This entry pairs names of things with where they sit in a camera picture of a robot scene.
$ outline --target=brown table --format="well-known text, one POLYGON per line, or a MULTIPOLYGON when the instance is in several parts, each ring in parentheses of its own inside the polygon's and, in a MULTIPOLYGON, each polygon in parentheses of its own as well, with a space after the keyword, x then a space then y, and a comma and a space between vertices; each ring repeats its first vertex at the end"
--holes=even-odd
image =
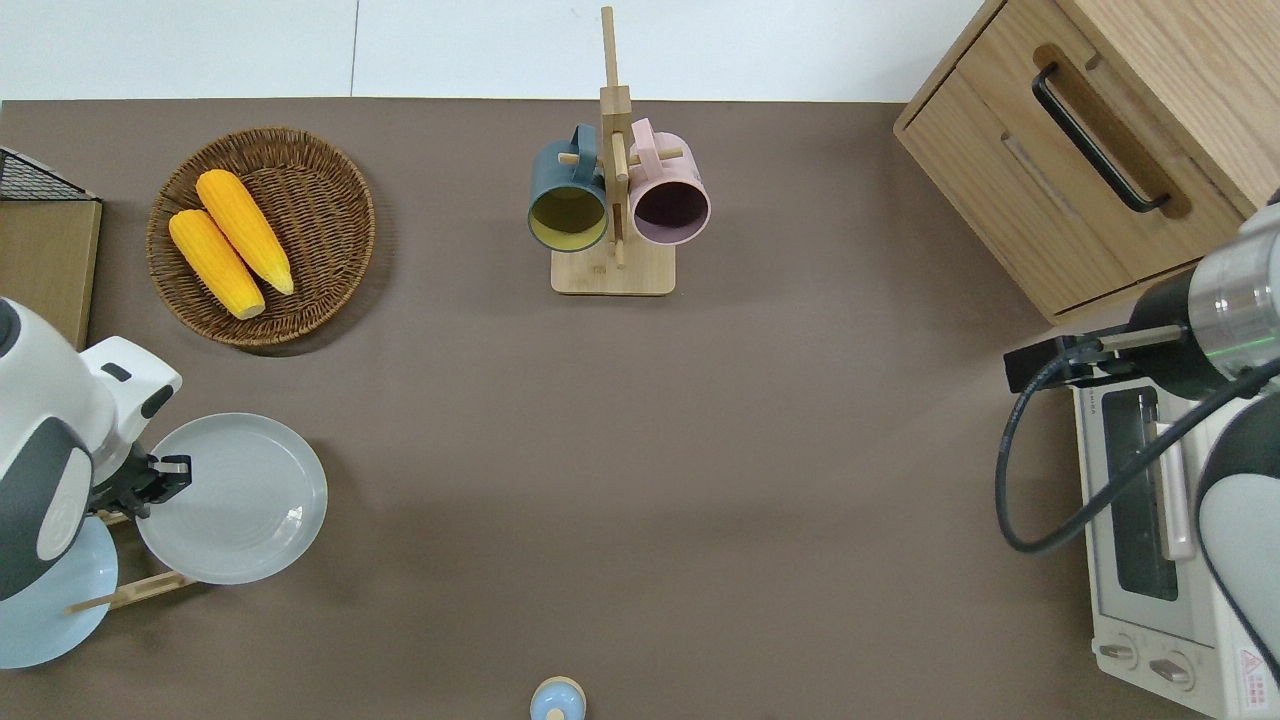
MULTIPOLYGON (((143 439, 269 415, 330 506, 285 571, 0 674, 0 715, 517 719, 568 674, 595 720, 1193 716, 1096 669, 1080 541, 998 536, 1000 356, 1050 329, 893 141, 900 106, 635 109, 713 202, 663 299, 556 295, 524 225, 535 150, 593 102, 6 101, 0 142, 105 199, 90 341, 184 377, 143 439), (379 236, 352 305, 260 356, 182 327, 143 242, 179 163, 270 124, 351 155, 379 236)), ((1027 533, 1079 502, 1065 396, 1014 470, 1027 533)))

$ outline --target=black cable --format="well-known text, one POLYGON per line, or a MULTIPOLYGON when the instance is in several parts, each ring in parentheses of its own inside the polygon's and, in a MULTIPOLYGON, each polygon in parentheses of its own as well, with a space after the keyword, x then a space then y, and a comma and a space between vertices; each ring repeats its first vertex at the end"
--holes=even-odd
POLYGON ((1114 478, 1111 478, 1111 482, 1103 486, 1096 496, 1091 497, 1083 507, 1076 510, 1075 514, 1059 525, 1056 530, 1037 541, 1024 541, 1018 537, 1018 533, 1014 532, 1012 524, 1009 521, 1006 473, 1009 470, 1009 454, 1014 445, 1014 432, 1018 430, 1018 423, 1021 420, 1023 413, 1027 410, 1027 404, 1030 402, 1032 395, 1041 389, 1041 387, 1043 387, 1050 378, 1060 373, 1078 356, 1097 351, 1100 347, 1101 342, 1093 340, 1091 342, 1070 347, 1057 357, 1050 360, 1038 373, 1036 373, 1027 387, 1023 388, 1023 392, 1019 393, 1018 400, 1014 402, 1012 411, 1009 414, 1009 423, 1005 424, 1005 433, 1000 438, 1000 452, 996 455, 996 521, 1000 523, 1000 532, 1005 536, 1005 542, 1007 542, 1009 546, 1018 552, 1038 555, 1055 550, 1078 536, 1094 515, 1106 509, 1106 506, 1111 505, 1116 496, 1124 492, 1124 489, 1135 479, 1142 477, 1148 465, 1155 462, 1157 457, 1172 447, 1172 445, 1190 432, 1192 428, 1204 421, 1206 418, 1216 413, 1231 400, 1257 395, 1257 392, 1262 389, 1262 386, 1267 384, 1271 378, 1280 375, 1280 359, 1272 360, 1260 368, 1243 372, 1240 377, 1213 391, 1213 393, 1204 398, 1203 402, 1179 418, 1176 423, 1170 425, 1169 429, 1152 441, 1151 445, 1143 447, 1140 452, 1134 455, 1134 457, 1125 464, 1125 466, 1114 478))

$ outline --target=plate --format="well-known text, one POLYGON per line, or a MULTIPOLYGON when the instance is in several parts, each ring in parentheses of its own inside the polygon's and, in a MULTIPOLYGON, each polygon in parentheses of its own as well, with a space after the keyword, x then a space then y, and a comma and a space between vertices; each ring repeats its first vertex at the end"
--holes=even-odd
POLYGON ((169 177, 147 223, 147 266, 160 299, 188 328, 237 347, 284 343, 326 323, 351 300, 372 250, 374 201, 360 169, 333 145, 292 128, 246 129, 209 143, 169 177), (196 179, 212 168, 241 178, 293 274, 293 295, 257 281, 266 310, 248 320, 214 299, 169 236, 169 218, 201 208, 196 179))
POLYGON ((86 518, 67 555, 9 600, 0 601, 0 669, 31 667, 65 655, 97 628, 108 606, 67 615, 69 605, 115 592, 115 542, 97 518, 86 518))
POLYGON ((191 486, 138 519, 151 552, 188 578, 261 580, 288 568, 320 532, 329 497, 320 459, 270 418, 198 418, 151 454, 191 456, 191 486))

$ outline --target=mug handle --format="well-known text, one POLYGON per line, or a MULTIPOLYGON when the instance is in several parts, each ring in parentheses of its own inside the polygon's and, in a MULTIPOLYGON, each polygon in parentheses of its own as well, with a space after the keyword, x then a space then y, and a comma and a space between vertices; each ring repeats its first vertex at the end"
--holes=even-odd
POLYGON ((577 152, 577 165, 573 167, 573 182, 577 184, 591 184, 595 176, 595 128, 586 123, 579 123, 571 140, 573 150, 577 152))
POLYGON ((640 156, 640 167, 650 181, 662 177, 662 159, 658 158, 658 138, 653 135, 653 123, 649 118, 640 118, 631 123, 631 135, 636 138, 636 155, 640 156))

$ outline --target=drawer handle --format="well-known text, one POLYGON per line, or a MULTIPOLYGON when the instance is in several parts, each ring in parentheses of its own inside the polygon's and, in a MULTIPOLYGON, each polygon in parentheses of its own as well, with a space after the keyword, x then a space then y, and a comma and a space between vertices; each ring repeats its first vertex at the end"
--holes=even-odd
POLYGON ((1071 145, 1075 145, 1075 149, 1080 151, 1080 155, 1084 155, 1084 159, 1088 160, 1089 164, 1093 165, 1093 169, 1098 172, 1103 181, 1106 181, 1111 191, 1116 193, 1116 197, 1125 204, 1125 208, 1129 208, 1134 213, 1149 213, 1167 202, 1169 193, 1161 195, 1155 200, 1147 200, 1138 195, 1138 191, 1129 184, 1129 181, 1120 174, 1120 170, 1116 169, 1111 160, 1102 154, 1102 150, 1096 142, 1093 142, 1093 138, 1084 132, 1080 123, 1075 122, 1071 113, 1066 110, 1066 108, 1057 100, 1057 96, 1053 95, 1053 91, 1050 90, 1048 77, 1053 74, 1055 70, 1057 70, 1057 63, 1050 63, 1038 76, 1036 76, 1036 81, 1032 83, 1032 95, 1034 95, 1036 100, 1039 101, 1041 108, 1044 108, 1048 117, 1053 118, 1053 122, 1062 129, 1062 133, 1071 141, 1071 145))

